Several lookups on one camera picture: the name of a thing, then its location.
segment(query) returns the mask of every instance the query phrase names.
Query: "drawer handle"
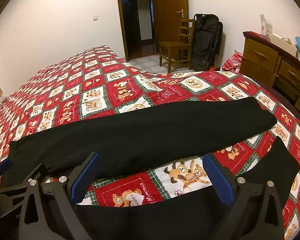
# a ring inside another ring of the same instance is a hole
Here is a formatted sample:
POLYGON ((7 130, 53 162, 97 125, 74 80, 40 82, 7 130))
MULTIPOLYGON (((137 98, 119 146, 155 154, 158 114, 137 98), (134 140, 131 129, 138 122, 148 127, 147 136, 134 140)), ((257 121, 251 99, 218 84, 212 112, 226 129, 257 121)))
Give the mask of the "drawer handle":
POLYGON ((300 83, 300 79, 297 77, 295 73, 292 73, 290 70, 287 70, 292 78, 294 78, 298 83, 300 83))
POLYGON ((269 59, 266 55, 264 55, 264 54, 262 54, 262 53, 260 53, 260 52, 258 52, 258 51, 253 51, 255 54, 257 54, 258 56, 260 56, 260 57, 264 57, 264 58, 266 58, 266 59, 269 59))

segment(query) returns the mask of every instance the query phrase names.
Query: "red patterned bedspread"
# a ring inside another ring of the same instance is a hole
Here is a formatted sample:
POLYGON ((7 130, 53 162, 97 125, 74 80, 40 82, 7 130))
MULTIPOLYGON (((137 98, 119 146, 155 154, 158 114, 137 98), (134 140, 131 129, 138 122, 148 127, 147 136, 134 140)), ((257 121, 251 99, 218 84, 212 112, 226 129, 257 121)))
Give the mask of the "red patterned bedspread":
MULTIPOLYGON (((69 122, 173 101, 224 101, 249 96, 273 113, 278 123, 263 134, 216 152, 216 157, 234 174, 240 174, 252 168, 270 150, 275 136, 280 136, 300 164, 300 121, 251 79, 230 72, 146 73, 118 58, 107 46, 89 49, 40 70, 4 102, 0 109, 0 161, 8 154, 11 140, 69 122)), ((229 118, 236 115, 225 114, 229 118)), ((180 118, 195 122, 193 116, 180 118)), ((189 133, 202 129, 204 126, 198 124, 198 130, 189 133)), ((158 139, 164 139, 167 132, 169 123, 158 128, 158 139)), ((220 136, 225 136, 222 127, 220 136)), ((82 204, 149 204, 210 185, 200 156, 195 156, 127 178, 96 180, 82 204), (187 174, 189 168, 199 174, 199 182, 184 184, 170 179, 168 171, 191 176, 187 174)), ((282 215, 287 239, 300 225, 300 172, 282 215)))

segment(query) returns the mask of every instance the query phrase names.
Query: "white wall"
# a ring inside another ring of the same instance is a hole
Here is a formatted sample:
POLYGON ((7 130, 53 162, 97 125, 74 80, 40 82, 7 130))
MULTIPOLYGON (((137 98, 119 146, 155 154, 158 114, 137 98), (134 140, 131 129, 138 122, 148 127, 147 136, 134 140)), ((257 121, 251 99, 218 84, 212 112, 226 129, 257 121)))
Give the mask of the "white wall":
POLYGON ((149 0, 137 0, 141 40, 152 39, 151 16, 149 0))
POLYGON ((223 51, 216 65, 223 64, 234 49, 243 52, 244 31, 260 33, 259 14, 273 24, 273 32, 282 36, 300 36, 300 9, 293 0, 189 0, 189 13, 215 14, 224 26, 223 51))
POLYGON ((3 94, 41 68, 99 45, 124 57, 117 0, 11 0, 0 15, 3 94))

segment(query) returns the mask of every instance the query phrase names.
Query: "gray floor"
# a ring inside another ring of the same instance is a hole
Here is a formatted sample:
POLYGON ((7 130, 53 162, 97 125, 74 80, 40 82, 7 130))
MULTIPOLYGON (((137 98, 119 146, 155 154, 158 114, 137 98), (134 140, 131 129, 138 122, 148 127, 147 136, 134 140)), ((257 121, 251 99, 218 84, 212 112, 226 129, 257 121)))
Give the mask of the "gray floor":
MULTIPOLYGON (((153 55, 148 57, 137 58, 134 60, 129 61, 130 64, 135 66, 138 69, 142 69, 147 72, 151 73, 167 73, 168 66, 167 64, 163 65, 162 67, 159 66, 159 55, 153 55)), ((172 64, 171 66, 172 73, 187 73, 187 72, 194 72, 194 70, 188 69, 188 64, 172 64)))

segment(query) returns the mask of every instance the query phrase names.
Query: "chair backrest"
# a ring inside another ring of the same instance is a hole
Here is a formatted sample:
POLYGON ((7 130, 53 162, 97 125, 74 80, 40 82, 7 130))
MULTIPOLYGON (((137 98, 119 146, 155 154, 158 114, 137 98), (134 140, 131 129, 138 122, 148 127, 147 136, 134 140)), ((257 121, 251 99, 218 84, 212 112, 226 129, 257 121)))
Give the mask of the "chair backrest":
POLYGON ((179 41, 192 46, 193 36, 194 36, 194 25, 195 25, 194 19, 182 19, 181 20, 179 41))

